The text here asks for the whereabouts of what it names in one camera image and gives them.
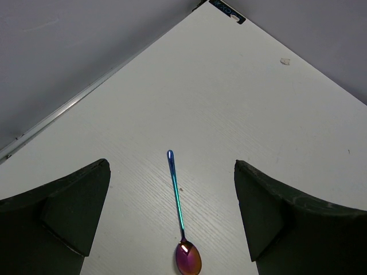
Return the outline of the small rainbow spoon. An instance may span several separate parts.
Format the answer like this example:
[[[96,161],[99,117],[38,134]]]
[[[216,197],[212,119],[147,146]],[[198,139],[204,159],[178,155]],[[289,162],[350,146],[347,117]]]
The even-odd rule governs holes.
[[[179,198],[174,152],[172,150],[167,151],[167,161],[169,164],[171,181],[173,184],[179,229],[181,233],[181,240],[175,249],[175,263],[181,274],[199,274],[202,269],[202,260],[198,249],[185,237],[185,226]]]

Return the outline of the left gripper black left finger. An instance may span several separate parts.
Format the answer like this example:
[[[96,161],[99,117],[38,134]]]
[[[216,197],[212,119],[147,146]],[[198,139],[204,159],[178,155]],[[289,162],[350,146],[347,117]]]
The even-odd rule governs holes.
[[[110,185],[99,159],[1,200],[1,274],[80,274]]]

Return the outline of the table logo sticker left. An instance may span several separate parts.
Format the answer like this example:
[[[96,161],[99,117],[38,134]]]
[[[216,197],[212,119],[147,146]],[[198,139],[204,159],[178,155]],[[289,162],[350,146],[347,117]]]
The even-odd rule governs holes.
[[[209,3],[211,3],[215,8],[220,10],[222,13],[227,15],[228,17],[234,19],[237,24],[241,25],[243,24],[247,19],[239,13],[234,8],[230,7],[227,3],[221,0],[210,0]]]

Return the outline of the small white tape scrap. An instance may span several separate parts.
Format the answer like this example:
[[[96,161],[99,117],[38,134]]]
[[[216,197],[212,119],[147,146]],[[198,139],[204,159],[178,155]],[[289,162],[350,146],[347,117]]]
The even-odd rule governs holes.
[[[289,66],[289,65],[290,65],[290,59],[289,59],[289,58],[281,58],[281,59],[280,59],[280,62],[281,62],[283,65],[287,65],[287,66]]]

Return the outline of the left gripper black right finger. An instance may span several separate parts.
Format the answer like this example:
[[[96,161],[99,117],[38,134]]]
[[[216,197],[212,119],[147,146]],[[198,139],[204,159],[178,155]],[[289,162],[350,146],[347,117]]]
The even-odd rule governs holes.
[[[259,274],[365,274],[366,212],[316,198],[235,163],[251,261]]]

